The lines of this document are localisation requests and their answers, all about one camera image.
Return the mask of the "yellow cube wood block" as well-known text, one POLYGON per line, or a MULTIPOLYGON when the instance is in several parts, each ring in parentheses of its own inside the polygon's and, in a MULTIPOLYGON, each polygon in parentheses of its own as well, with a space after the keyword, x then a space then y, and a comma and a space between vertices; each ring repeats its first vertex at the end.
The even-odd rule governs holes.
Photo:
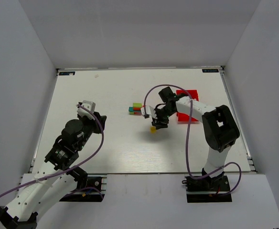
POLYGON ((155 133, 155 132, 156 132, 156 127, 152 126, 152 127, 150 128, 150 131, 151 131, 152 133, 155 133))

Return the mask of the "teal long wood block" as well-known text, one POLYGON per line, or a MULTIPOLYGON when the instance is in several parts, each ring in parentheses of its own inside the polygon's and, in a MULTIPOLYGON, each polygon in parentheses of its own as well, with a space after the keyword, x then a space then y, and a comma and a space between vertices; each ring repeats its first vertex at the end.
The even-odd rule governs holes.
POLYGON ((129 107, 129 112, 136 112, 136 111, 133 110, 133 107, 129 107))

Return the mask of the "light green block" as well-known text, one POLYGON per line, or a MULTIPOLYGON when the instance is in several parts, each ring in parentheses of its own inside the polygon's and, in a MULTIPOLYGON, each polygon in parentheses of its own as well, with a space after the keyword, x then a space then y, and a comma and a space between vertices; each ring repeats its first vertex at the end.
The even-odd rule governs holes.
POLYGON ((142 103, 133 103, 133 107, 142 108, 142 103))

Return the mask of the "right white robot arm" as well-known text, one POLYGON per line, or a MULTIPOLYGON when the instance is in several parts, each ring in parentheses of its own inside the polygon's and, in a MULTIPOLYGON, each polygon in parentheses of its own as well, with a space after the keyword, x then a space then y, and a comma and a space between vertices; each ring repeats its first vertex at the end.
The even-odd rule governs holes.
POLYGON ((188 115, 203 125, 204 137, 209 146, 206 164, 199 177, 189 175, 187 185, 202 186, 213 189, 224 177, 224 168, 228 152, 240 137, 240 132, 230 109, 226 105, 219 107, 203 104, 192 98, 190 93, 183 90, 175 94, 169 84, 165 84, 159 92, 161 105, 151 107, 144 105, 141 113, 145 118, 152 119, 155 130, 167 128, 169 118, 176 113, 188 115))

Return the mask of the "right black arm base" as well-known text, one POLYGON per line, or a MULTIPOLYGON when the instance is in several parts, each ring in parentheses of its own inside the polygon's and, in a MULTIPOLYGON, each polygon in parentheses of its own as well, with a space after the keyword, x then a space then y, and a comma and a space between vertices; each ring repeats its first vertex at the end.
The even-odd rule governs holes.
POLYGON ((191 179, 185 177, 187 203, 230 203, 232 202, 230 184, 227 176, 219 179, 191 179))

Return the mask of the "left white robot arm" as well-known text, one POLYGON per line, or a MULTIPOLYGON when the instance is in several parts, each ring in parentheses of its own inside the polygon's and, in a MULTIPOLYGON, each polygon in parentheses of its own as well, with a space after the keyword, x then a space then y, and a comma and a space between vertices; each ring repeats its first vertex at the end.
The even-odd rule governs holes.
POLYGON ((0 222, 7 229, 34 229, 38 220, 68 193, 100 192, 94 178, 74 162, 92 134, 103 134, 107 117, 98 112, 78 111, 77 119, 65 124, 33 179, 5 206, 0 222))

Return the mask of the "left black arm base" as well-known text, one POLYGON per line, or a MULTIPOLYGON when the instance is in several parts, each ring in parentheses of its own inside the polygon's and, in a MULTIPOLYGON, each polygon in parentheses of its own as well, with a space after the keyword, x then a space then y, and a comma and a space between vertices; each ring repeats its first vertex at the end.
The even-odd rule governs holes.
POLYGON ((88 175, 85 187, 77 188, 60 202, 102 202, 106 194, 107 175, 88 175))

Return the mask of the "left table logo sticker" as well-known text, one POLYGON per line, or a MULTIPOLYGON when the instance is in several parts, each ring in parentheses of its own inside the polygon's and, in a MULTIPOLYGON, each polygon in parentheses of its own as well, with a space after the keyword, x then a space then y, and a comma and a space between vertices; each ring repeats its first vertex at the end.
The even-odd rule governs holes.
POLYGON ((68 76, 68 75, 75 75, 75 72, 59 72, 59 75, 68 76))

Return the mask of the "table logo sticker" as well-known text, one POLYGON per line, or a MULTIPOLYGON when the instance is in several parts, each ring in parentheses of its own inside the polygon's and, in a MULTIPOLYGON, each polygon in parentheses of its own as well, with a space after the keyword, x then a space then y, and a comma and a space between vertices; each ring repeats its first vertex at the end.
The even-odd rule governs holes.
POLYGON ((75 75, 75 72, 59 72, 59 75, 68 76, 68 75, 75 75))
POLYGON ((203 73, 218 73, 218 69, 202 69, 203 73))

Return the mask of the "right table logo sticker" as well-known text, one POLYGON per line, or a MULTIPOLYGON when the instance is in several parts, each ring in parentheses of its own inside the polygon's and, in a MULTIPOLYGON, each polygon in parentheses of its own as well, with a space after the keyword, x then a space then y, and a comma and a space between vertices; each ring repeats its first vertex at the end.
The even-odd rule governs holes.
POLYGON ((203 73, 218 73, 218 69, 202 69, 203 73))

